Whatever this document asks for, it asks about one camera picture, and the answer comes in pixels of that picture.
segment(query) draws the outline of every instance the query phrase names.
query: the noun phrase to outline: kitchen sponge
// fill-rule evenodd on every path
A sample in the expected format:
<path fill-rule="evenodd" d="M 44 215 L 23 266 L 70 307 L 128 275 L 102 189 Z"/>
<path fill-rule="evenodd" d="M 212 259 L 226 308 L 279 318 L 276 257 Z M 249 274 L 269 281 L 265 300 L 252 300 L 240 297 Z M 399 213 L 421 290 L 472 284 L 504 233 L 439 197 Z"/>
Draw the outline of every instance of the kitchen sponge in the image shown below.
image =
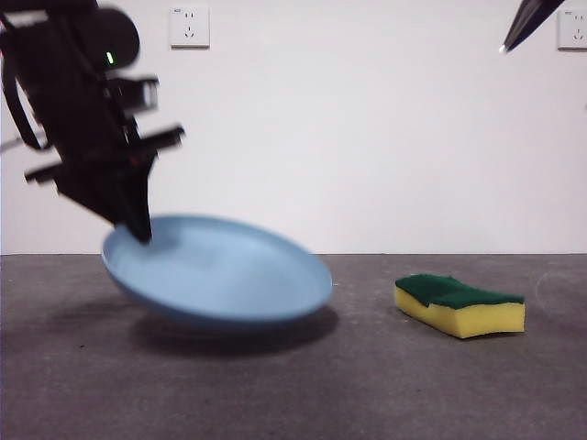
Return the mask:
<path fill-rule="evenodd" d="M 395 281 L 406 314 L 460 338 L 523 332 L 524 297 L 471 287 L 452 277 L 419 274 Z"/>

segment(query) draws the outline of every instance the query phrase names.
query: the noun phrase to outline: sponge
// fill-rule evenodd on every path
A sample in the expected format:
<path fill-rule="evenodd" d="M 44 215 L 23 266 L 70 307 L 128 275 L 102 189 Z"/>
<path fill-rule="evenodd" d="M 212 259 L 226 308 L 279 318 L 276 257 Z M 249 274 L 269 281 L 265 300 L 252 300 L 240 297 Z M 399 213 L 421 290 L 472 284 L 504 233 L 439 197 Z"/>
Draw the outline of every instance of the sponge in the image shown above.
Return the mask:
<path fill-rule="evenodd" d="M 452 277 L 419 274 L 395 281 L 406 314 L 460 338 L 523 332 L 524 297 L 471 287 Z"/>

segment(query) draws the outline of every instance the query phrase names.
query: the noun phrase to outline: light blue dish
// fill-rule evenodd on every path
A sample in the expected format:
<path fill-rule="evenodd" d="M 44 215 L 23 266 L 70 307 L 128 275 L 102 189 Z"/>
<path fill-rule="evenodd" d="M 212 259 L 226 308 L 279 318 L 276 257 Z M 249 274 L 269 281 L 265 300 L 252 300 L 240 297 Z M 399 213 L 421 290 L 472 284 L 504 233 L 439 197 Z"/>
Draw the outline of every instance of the light blue dish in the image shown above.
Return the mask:
<path fill-rule="evenodd" d="M 102 259 L 125 293 L 172 319 L 236 329 L 283 324 L 316 311 L 332 292 L 318 257 L 268 231 L 195 215 L 154 217 L 151 225 L 146 246 L 117 227 Z"/>

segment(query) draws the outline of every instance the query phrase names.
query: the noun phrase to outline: wall socket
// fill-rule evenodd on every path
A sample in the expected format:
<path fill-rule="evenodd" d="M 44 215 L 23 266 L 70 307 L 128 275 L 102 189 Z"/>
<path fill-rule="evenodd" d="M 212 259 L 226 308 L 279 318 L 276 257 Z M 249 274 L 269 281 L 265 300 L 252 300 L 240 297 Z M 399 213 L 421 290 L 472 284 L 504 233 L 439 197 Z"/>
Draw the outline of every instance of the wall socket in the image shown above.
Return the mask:
<path fill-rule="evenodd" d="M 172 49 L 209 48 L 210 8 L 207 6 L 172 7 L 170 44 Z"/>
<path fill-rule="evenodd" d="M 587 9 L 560 10 L 557 23 L 560 50 L 587 50 Z"/>

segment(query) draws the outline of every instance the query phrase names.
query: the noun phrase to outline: black robotic arm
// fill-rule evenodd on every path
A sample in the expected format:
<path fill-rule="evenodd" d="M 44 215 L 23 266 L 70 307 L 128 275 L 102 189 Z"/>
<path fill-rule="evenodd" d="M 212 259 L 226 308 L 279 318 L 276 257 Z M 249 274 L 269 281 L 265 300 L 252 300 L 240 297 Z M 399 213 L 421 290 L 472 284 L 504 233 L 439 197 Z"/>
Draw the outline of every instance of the black robotic arm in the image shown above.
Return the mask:
<path fill-rule="evenodd" d="M 504 51 L 515 49 L 532 35 L 563 2 L 564 0 L 523 0 L 505 37 Z"/>
<path fill-rule="evenodd" d="M 43 10 L 47 19 L 16 27 L 6 17 L 28 10 Z M 132 21 L 95 0 L 0 0 L 0 20 L 4 92 L 21 137 L 61 157 L 27 180 L 55 181 L 60 193 L 149 241 L 150 169 L 159 149 L 180 143 L 183 129 L 138 135 L 134 115 L 155 107 L 158 82 L 116 75 L 138 56 Z M 30 127 L 17 83 L 45 130 L 45 145 Z"/>

